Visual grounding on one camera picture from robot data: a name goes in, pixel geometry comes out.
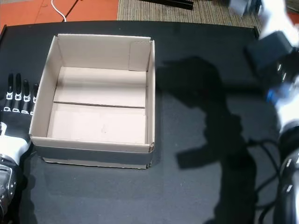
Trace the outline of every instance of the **black cable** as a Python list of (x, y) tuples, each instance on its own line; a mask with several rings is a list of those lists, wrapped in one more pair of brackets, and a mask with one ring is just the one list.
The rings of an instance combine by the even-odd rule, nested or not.
[(274, 207), (275, 201), (271, 202), (260, 214), (258, 218), (258, 224), (263, 224), (263, 220), (266, 217), (267, 213)]
[[(270, 151), (265, 147), (265, 143), (271, 143), (274, 146), (277, 147), (277, 143), (273, 140), (263, 140), (263, 141), (254, 141), (254, 140), (249, 140), (248, 145), (249, 146), (259, 146), (265, 153), (266, 155), (269, 157), (274, 169), (275, 169), (275, 174), (273, 176), (271, 176), (269, 179), (267, 179), (266, 181), (264, 181), (264, 183), (262, 183), (257, 189), (256, 189), (256, 194), (258, 194), (259, 191), (261, 191), (263, 188), (265, 188), (268, 184), (270, 184), (272, 181), (274, 181), (276, 178), (278, 178), (280, 180), (280, 169), (277, 165), (277, 163), (275, 162), (275, 159), (273, 158), (273, 156), (271, 155)], [(256, 206), (256, 210), (261, 210), (263, 209), (262, 213), (260, 214), (259, 218), (258, 218), (258, 223), (259, 224), (263, 224), (263, 220), (266, 217), (266, 215), (268, 214), (268, 212), (275, 206), (276, 203), (276, 199), (266, 205), (258, 205)]]
[(0, 106), (0, 135), (2, 133), (2, 124), (1, 124), (1, 122), (2, 122), (2, 112), (3, 112), (2, 106)]
[(67, 12), (67, 14), (65, 15), (65, 17), (67, 17), (67, 16), (71, 13), (71, 11), (72, 11), (73, 8), (75, 7), (75, 5), (78, 3), (78, 1), (79, 1), (79, 0), (76, 0), (76, 1), (74, 2), (74, 4), (73, 4), (72, 7), (70, 8), (70, 10)]

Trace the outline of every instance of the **carpet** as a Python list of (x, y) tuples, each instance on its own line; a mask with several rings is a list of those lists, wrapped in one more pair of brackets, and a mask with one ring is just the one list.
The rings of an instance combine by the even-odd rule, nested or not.
[(219, 0), (194, 0), (193, 10), (140, 0), (119, 0), (118, 20), (176, 21), (260, 28), (257, 16), (241, 18)]
[(30, 0), (0, 0), (0, 4), (14, 3), (20, 1), (30, 1)]
[(286, 4), (295, 10), (299, 10), (299, 0), (287, 0)]

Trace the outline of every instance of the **robotic arm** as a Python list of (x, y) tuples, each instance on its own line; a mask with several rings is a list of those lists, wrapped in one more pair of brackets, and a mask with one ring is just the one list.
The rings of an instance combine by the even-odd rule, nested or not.
[(30, 121), (31, 116), (27, 114), (3, 112), (0, 115), (0, 222), (22, 181), (20, 157), (31, 143)]
[(282, 161), (275, 224), (299, 224), (299, 33), (286, 13), (284, 0), (231, 0), (237, 13), (258, 13), (259, 40), (245, 52), (277, 111)]

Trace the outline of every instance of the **open cardboard box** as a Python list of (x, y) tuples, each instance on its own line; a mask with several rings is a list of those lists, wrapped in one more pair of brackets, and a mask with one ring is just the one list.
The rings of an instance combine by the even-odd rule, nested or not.
[(53, 37), (30, 137), (47, 162), (147, 168), (155, 141), (149, 37)]

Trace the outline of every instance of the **black tabletop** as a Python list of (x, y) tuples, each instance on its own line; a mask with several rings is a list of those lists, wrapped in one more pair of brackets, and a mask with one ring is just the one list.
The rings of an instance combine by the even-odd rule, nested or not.
[[(33, 149), (24, 157), (21, 201), (14, 203), (21, 224), (257, 223), (277, 181), (257, 190), (275, 170), (249, 140), (276, 140), (278, 133), (243, 54), (253, 29), (132, 21), (8, 27), (0, 46), (1, 92), (10, 72), (39, 81), (58, 33), (155, 40), (154, 161), (147, 170), (47, 164)], [(276, 147), (263, 146), (279, 163)], [(270, 212), (264, 223), (271, 222)]]

